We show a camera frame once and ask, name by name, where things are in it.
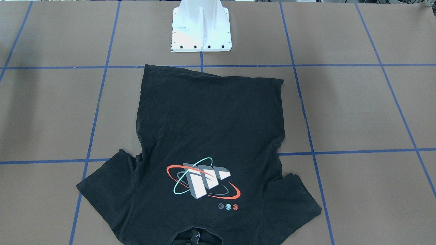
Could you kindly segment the black graphic t-shirt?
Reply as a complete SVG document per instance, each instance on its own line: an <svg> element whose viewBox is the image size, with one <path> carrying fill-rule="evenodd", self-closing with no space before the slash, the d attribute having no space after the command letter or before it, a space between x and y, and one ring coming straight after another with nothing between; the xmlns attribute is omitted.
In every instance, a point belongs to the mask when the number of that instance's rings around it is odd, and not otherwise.
<svg viewBox="0 0 436 245"><path fill-rule="evenodd" d="M77 189L125 245L280 245L321 214L282 175L282 79L145 65L136 132Z"/></svg>

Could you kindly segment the white metal mount base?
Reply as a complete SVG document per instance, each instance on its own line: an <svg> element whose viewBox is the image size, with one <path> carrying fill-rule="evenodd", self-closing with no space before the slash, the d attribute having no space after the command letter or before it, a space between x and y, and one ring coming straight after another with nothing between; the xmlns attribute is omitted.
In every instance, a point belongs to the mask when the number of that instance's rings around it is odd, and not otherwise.
<svg viewBox="0 0 436 245"><path fill-rule="evenodd" d="M229 10L220 0L182 0L173 9L172 52L232 49Z"/></svg>

